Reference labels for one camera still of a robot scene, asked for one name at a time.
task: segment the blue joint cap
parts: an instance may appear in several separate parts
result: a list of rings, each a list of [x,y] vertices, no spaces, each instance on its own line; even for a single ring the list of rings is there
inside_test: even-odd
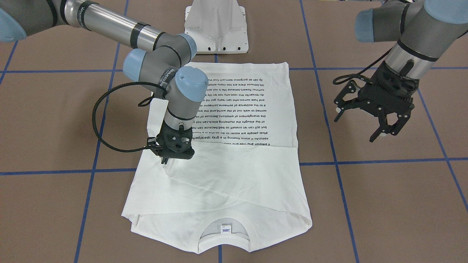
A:
[[[0,8],[0,42],[15,42],[25,39],[27,36],[23,27]]]
[[[356,16],[354,34],[359,42],[374,42],[374,26],[372,17],[372,9],[361,11],[358,16]]]
[[[189,100],[202,102],[208,88],[206,74],[191,66],[181,67],[175,74],[175,83],[180,92]]]
[[[468,1],[466,0],[426,0],[424,9],[430,16],[445,23],[468,23]]]
[[[195,43],[195,40],[187,34],[179,34],[178,36],[182,36],[187,40],[190,46],[190,51],[192,52],[192,58],[197,54],[197,43]]]
[[[141,65],[145,58],[146,51],[141,49],[134,49],[128,53],[124,60],[124,74],[131,81],[138,81],[140,79]]]

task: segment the white plastic bracket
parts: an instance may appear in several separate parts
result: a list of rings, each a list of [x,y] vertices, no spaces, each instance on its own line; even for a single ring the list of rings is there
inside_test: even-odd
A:
[[[194,0],[185,9],[185,33],[197,43],[197,54],[249,50],[245,8],[237,0]]]

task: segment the black rubber ring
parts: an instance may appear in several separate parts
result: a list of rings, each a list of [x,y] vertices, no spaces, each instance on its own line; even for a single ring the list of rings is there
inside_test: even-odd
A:
[[[406,13],[408,12],[409,7],[410,7],[410,4],[406,4],[405,8],[403,9],[402,19],[400,20],[400,35],[402,35],[403,32],[405,31]]]
[[[175,54],[177,55],[177,57],[179,58],[180,67],[182,67],[182,58],[180,57],[179,53],[177,53],[177,51],[176,51],[174,48],[172,48],[172,47],[170,47],[170,46],[166,46],[166,45],[163,45],[163,46],[161,46],[161,47],[168,47],[168,48],[172,49],[172,51],[174,51],[174,53],[175,53]]]
[[[140,31],[145,27],[149,26],[148,24],[142,24],[138,22],[132,29],[132,33],[130,34],[130,47],[133,49],[138,48],[138,36],[140,35]]]
[[[428,57],[426,55],[423,55],[421,53],[418,53],[414,50],[412,50],[410,47],[408,47],[407,45],[403,44],[403,42],[398,39],[398,41],[396,42],[404,51],[408,52],[409,54],[417,57],[417,58],[420,58],[420,59],[423,59],[423,60],[427,60],[427,61],[430,61],[430,62],[436,62],[437,59],[439,58],[432,58],[432,57]]]
[[[66,4],[66,1],[67,1],[67,0],[62,0],[62,1],[60,2],[60,16],[62,17],[62,20],[63,20],[63,22],[65,22],[65,24],[70,25],[70,24],[67,22],[66,18],[65,18],[65,4]]]
[[[78,24],[80,24],[82,28],[87,29],[87,30],[89,29],[86,27],[86,24],[85,24],[85,13],[86,13],[87,8],[92,4],[97,4],[97,3],[93,1],[83,2],[78,8],[78,13],[77,13]]]
[[[55,8],[54,3],[52,0],[47,0],[47,4],[49,4],[49,8],[51,9],[52,13],[52,26],[51,28],[55,27],[57,25],[58,17],[57,17],[57,9]]]
[[[170,115],[172,115],[172,117],[177,118],[177,119],[182,120],[182,121],[190,121],[190,120],[193,120],[193,119],[196,117],[196,116],[193,116],[193,117],[190,118],[190,119],[180,118],[180,117],[176,116],[174,113],[172,113],[172,112],[169,110],[169,108],[168,108],[168,112],[169,112]]]
[[[164,35],[165,33],[166,33],[166,32],[161,32],[161,33],[159,33],[159,35],[156,37],[156,40],[154,41],[154,44],[153,44],[153,51],[156,50],[156,44],[158,43],[159,38],[160,38],[162,35]]]

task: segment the brown surface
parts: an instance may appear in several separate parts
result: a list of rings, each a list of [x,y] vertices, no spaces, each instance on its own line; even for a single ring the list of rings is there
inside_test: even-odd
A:
[[[78,262],[216,262],[218,248],[197,255],[130,232],[130,221],[120,215],[133,175],[95,175]]]
[[[466,262],[467,211],[444,161],[340,171],[361,262]]]
[[[335,166],[302,166],[313,226],[304,234],[248,253],[223,245],[224,263],[354,262]]]
[[[123,12],[125,0],[99,1]],[[130,0],[128,15],[171,34],[183,32],[192,0]],[[299,0],[239,0],[246,8],[250,50],[219,55],[219,62],[280,63],[312,68]],[[350,110],[338,123],[333,99],[342,86],[331,80],[364,67],[392,43],[363,44],[353,36],[355,15],[379,3],[303,0],[323,102],[338,162],[399,163],[340,165],[360,262],[467,262],[468,213],[418,94],[408,124],[394,137],[369,143],[377,120]],[[468,37],[457,40],[435,66],[467,67]],[[0,70],[12,43],[0,43]],[[20,41],[8,70],[111,70],[117,44],[67,26]],[[116,69],[130,48],[120,46]],[[214,55],[194,61],[214,62]],[[111,72],[6,73],[0,85],[0,262],[73,262],[87,199],[97,140],[91,110],[109,87]],[[428,111],[468,196],[468,70],[433,69],[421,80]],[[223,262],[355,262],[353,242],[333,163],[329,131],[314,70],[291,70],[298,120],[300,162],[313,227],[270,248],[247,253],[222,246]],[[128,82],[115,72],[113,86]],[[136,104],[148,92],[122,89],[110,96],[104,137],[122,148],[144,145],[148,108]],[[98,111],[101,122],[103,106]],[[100,147],[98,169],[136,168],[140,153]],[[438,158],[414,162],[414,159]],[[62,174],[54,170],[76,170]],[[121,217],[134,172],[95,172],[79,262],[218,262],[218,249],[183,252],[130,232]]]
[[[0,262],[72,262],[89,175],[0,176]]]

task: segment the black cable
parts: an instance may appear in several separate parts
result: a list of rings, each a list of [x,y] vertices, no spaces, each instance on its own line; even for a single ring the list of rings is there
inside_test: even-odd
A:
[[[158,84],[154,84],[154,83],[151,83],[151,82],[144,82],[144,81],[137,81],[137,82],[128,82],[128,83],[124,83],[124,84],[121,84],[121,85],[118,85],[118,86],[115,86],[113,88],[111,88],[110,90],[108,90],[106,93],[104,93],[97,101],[96,101],[96,104],[94,105],[94,108],[93,108],[93,129],[94,129],[94,134],[96,135],[96,137],[98,138],[98,140],[100,142],[102,142],[105,146],[109,147],[110,149],[114,150],[114,151],[118,151],[118,152],[122,152],[122,153],[133,153],[133,152],[138,152],[138,151],[142,151],[142,150],[145,150],[145,149],[150,149],[148,146],[145,146],[145,147],[140,147],[140,148],[136,148],[136,149],[131,149],[131,150],[124,150],[124,149],[119,149],[119,148],[116,148],[112,145],[110,145],[109,143],[107,143],[102,137],[101,135],[99,135],[99,131],[97,130],[97,126],[96,126],[96,112],[97,112],[97,108],[99,107],[99,104],[101,104],[101,102],[107,97],[109,96],[112,92],[120,89],[120,88],[123,88],[123,87],[128,87],[128,86],[133,86],[133,85],[148,85],[148,86],[153,86],[153,87],[156,87],[156,88],[159,88],[159,89],[162,89],[163,90],[163,95],[165,95],[167,93],[166,89],[163,88],[162,86],[158,85]],[[146,98],[144,99],[142,102],[139,103],[139,105],[141,105],[143,102],[147,102],[145,104],[146,105],[149,105],[149,103],[151,102],[151,100],[154,98],[154,96],[152,97],[149,97],[149,98]]]
[[[340,84],[343,84],[343,83],[345,83],[345,82],[347,82],[347,81],[350,81],[350,80],[352,80],[352,79],[354,79],[354,78],[360,79],[360,80],[365,81],[365,82],[367,82],[367,83],[369,83],[369,84],[372,84],[371,79],[369,79],[369,78],[367,78],[366,76],[363,76],[363,75],[361,75],[361,74],[364,73],[364,72],[366,72],[369,68],[371,68],[373,65],[377,64],[379,61],[381,61],[384,57],[386,57],[386,56],[390,53],[391,50],[392,50],[392,49],[389,49],[389,50],[388,50],[387,52],[385,52],[380,58],[378,58],[376,61],[372,62],[370,65],[368,65],[367,67],[365,67],[363,70],[359,71],[358,73],[356,73],[356,74],[343,75],[343,76],[339,76],[339,77],[335,78],[335,79],[332,81],[333,84],[334,84],[334,85],[340,85]]]

